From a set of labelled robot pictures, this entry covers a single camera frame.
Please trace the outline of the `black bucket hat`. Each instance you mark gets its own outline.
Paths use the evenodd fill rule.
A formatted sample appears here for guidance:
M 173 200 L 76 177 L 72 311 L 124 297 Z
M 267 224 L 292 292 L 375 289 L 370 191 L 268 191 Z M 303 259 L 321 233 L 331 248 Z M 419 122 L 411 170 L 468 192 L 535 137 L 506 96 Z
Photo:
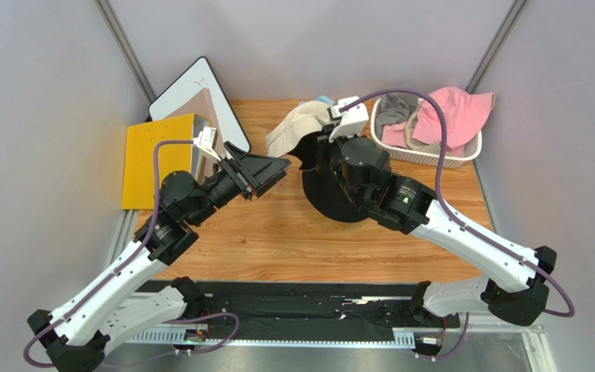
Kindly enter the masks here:
M 355 223 L 368 218 L 346 197 L 333 173 L 322 170 L 317 138 L 321 133 L 309 133 L 289 152 L 301 161 L 299 171 L 304 195 L 311 205 L 328 219 Z

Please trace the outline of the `beige bucket hat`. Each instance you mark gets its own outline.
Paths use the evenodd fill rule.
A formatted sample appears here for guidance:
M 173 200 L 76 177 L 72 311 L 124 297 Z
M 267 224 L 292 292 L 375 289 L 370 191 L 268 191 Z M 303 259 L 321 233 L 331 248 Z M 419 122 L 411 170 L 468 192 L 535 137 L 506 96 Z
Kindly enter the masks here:
M 293 108 L 265 137 L 267 155 L 282 157 L 294 150 L 303 137 L 320 133 L 330 123 L 331 105 L 309 101 Z

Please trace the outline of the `pink and beige reversible hat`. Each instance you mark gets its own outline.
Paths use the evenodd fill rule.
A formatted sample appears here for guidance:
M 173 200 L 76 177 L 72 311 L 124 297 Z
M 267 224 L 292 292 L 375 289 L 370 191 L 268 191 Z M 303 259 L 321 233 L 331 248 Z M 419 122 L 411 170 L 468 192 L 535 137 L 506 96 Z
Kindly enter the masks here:
M 424 125 L 420 124 L 417 113 L 410 115 L 406 115 L 404 112 L 398 114 L 380 113 L 376 115 L 374 129 L 381 143 L 387 146 L 421 153 L 439 154 L 442 144 L 440 139 L 434 143 L 420 140 L 420 138 L 432 134 L 434 129 L 440 130 L 439 118 L 435 113 L 422 117 L 426 120 Z M 473 127 L 454 122 L 452 119 L 446 119 L 446 125 L 446 154 L 451 157 L 462 157 L 466 144 L 476 137 L 476 134 L 472 132 Z

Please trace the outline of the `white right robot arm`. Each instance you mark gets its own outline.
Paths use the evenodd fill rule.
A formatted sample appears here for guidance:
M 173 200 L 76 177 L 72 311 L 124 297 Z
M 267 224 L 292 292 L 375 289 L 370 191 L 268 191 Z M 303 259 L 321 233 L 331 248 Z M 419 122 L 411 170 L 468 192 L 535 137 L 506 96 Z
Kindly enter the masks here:
M 390 169 L 388 153 L 372 140 L 354 136 L 315 140 L 316 167 L 303 174 L 304 192 L 326 217 L 340 222 L 372 219 L 380 226 L 448 250 L 480 271 L 451 283 L 424 281 L 411 299 L 413 313 L 444 318 L 489 312 L 517 326 L 529 326 L 545 311 L 545 278 L 557 254 L 547 246 L 530 249 L 500 238 L 439 201 L 435 192 Z

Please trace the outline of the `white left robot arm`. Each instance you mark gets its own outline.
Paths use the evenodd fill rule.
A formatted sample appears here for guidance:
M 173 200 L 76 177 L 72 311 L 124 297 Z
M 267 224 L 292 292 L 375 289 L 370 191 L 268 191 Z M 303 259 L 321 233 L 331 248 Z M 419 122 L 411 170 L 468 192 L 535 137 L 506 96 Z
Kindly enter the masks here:
M 196 227 L 238 196 L 262 196 L 291 164 L 231 143 L 225 150 L 226 157 L 216 160 L 213 175 L 203 182 L 185 170 L 156 177 L 152 215 L 115 261 L 65 304 L 31 314 L 32 344 L 45 349 L 46 367 L 93 371 L 122 343 L 154 326 L 212 319 L 204 294 L 188 277 L 133 305 L 124 306 L 124 301 L 198 240 Z

